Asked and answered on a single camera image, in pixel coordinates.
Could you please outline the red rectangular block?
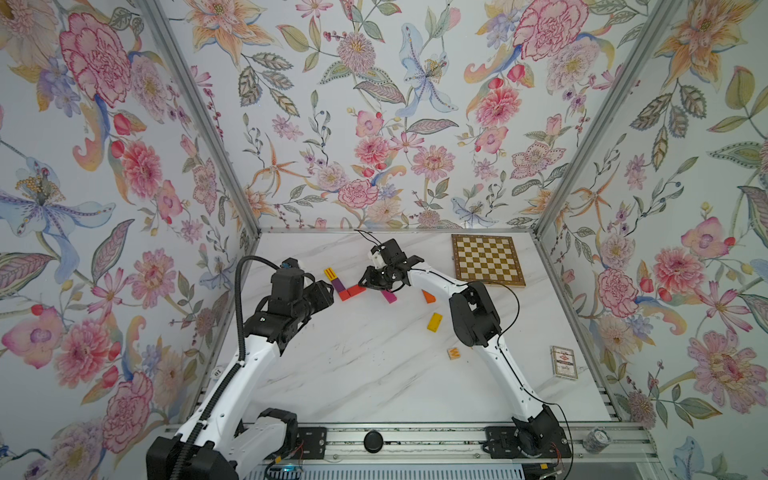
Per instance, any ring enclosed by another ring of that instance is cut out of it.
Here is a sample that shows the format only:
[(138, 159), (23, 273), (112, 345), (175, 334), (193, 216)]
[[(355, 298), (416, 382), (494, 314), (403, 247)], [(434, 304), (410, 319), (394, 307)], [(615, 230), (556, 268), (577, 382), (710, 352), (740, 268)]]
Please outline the red rectangular block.
[(349, 294), (349, 297), (357, 296), (365, 291), (365, 288), (360, 285), (353, 285), (349, 287), (346, 292)]

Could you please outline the black round knob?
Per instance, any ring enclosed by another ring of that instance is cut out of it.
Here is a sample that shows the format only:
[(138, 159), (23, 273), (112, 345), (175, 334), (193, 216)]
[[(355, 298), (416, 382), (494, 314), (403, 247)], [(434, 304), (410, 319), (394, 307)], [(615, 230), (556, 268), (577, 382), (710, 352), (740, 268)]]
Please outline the black round knob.
[(384, 446), (384, 438), (377, 430), (369, 430), (363, 438), (363, 447), (367, 453), (377, 454)]

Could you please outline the purple rectangular block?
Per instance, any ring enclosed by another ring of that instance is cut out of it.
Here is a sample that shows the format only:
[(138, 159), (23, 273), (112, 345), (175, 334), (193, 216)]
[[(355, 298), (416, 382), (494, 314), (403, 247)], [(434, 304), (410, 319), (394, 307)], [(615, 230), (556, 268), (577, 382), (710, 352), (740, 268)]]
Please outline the purple rectangular block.
[(336, 292), (339, 293), (339, 294), (341, 294), (342, 292), (344, 292), (346, 290), (346, 287), (344, 286), (344, 284), (338, 278), (334, 278), (331, 281), (331, 284), (333, 285), (333, 287), (336, 290)]

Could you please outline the playing card box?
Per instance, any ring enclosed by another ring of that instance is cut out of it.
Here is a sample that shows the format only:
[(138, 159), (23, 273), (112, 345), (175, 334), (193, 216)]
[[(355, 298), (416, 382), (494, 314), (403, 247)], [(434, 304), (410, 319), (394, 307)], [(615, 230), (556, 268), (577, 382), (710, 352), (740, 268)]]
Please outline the playing card box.
[(560, 346), (552, 346), (550, 351), (554, 375), (557, 378), (577, 380), (579, 373), (575, 352)]

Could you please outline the orange rectangular block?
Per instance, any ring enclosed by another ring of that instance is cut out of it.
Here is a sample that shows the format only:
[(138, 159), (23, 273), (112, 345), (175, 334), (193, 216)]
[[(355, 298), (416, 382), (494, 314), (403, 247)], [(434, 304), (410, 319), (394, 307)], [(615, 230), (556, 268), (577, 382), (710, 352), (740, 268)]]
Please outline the orange rectangular block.
[(427, 292), (425, 290), (422, 291), (422, 294), (423, 294), (424, 299), (425, 299), (427, 304), (432, 304), (432, 303), (435, 303), (437, 301), (437, 299), (436, 299), (436, 297), (434, 295), (430, 294), (429, 292)]

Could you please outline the yellow rectangular block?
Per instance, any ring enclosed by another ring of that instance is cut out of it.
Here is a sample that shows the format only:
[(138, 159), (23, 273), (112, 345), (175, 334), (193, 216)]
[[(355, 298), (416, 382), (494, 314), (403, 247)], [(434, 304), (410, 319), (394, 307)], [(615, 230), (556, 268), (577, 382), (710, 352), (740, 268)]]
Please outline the yellow rectangular block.
[(443, 316), (439, 313), (433, 313), (427, 323), (427, 330), (433, 333), (437, 333), (441, 325)]

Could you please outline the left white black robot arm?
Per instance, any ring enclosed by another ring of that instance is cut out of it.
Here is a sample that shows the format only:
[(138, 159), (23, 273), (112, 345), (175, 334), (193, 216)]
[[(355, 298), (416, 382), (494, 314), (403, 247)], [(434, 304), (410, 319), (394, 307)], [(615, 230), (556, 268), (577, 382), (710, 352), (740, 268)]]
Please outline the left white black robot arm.
[(243, 273), (235, 274), (237, 352), (212, 392), (173, 437), (159, 437), (146, 453), (150, 479), (244, 479), (261, 464), (287, 457), (298, 447), (294, 413), (263, 411), (251, 425), (244, 415), (257, 384), (283, 355), (289, 342), (330, 307), (333, 287), (288, 258), (275, 264), (248, 255), (237, 264), (257, 262), (272, 268), (271, 292), (249, 317), (243, 316)]

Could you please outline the aluminium mounting rail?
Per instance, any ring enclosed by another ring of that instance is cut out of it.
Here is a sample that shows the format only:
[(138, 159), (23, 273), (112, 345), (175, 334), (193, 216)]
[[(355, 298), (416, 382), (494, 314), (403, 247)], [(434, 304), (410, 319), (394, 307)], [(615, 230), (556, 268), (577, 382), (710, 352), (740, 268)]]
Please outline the aluminium mounting rail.
[[(511, 423), (298, 423), (288, 426), (278, 420), (271, 424), (263, 420), (246, 423), (236, 430), (240, 433), (230, 446), (217, 442), (215, 449), (237, 462), (245, 472), (247, 462), (257, 462), (277, 450), (283, 442), (286, 458), (305, 461), (379, 462), (379, 463), (461, 463), (501, 462), (555, 463), (544, 459), (493, 459), (482, 449), (488, 427), (510, 426)], [(658, 460), (655, 444), (649, 433), (639, 424), (627, 422), (569, 422), (573, 437), (573, 456), (564, 461), (591, 463), (653, 463)], [(582, 441), (595, 427), (608, 431), (611, 444), (599, 454), (590, 454)], [(364, 450), (363, 438), (369, 430), (379, 431), (384, 438), (383, 449), (377, 454)]]

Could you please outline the magenta rectangular block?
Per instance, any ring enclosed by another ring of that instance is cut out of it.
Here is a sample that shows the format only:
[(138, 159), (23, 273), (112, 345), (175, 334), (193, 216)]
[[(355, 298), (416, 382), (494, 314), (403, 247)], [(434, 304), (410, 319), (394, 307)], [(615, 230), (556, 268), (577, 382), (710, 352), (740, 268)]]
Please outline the magenta rectangular block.
[(388, 291), (382, 291), (382, 295), (387, 300), (388, 303), (392, 304), (397, 301), (397, 297), (394, 293), (388, 292)]

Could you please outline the wooden chessboard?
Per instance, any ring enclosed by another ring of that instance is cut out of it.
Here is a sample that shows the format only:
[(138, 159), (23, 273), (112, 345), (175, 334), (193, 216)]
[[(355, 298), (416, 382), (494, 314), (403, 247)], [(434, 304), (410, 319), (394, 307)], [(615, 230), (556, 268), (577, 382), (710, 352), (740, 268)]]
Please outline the wooden chessboard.
[(522, 264), (508, 236), (452, 234), (454, 271), (464, 281), (525, 287)]

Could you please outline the clear tape roll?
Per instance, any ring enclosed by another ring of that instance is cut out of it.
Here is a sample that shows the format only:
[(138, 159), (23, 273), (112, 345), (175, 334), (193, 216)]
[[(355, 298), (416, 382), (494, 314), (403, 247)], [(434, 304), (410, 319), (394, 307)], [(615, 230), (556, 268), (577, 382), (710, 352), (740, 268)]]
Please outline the clear tape roll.
[(586, 452), (596, 455), (603, 452), (611, 442), (612, 440), (606, 429), (595, 427), (585, 436), (582, 445)]

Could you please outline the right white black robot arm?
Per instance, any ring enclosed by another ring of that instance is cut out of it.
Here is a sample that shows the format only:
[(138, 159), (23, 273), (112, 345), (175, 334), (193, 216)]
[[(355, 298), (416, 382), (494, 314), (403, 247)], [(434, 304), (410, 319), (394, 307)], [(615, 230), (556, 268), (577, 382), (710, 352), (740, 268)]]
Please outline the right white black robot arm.
[(493, 459), (565, 460), (573, 456), (573, 437), (559, 404), (535, 393), (504, 339), (505, 330), (492, 297), (481, 281), (442, 273), (397, 243), (372, 241), (369, 259), (358, 284), (366, 289), (396, 292), (418, 288), (448, 305), (453, 331), (472, 348), (496, 379), (511, 409), (510, 426), (488, 427), (483, 451)]

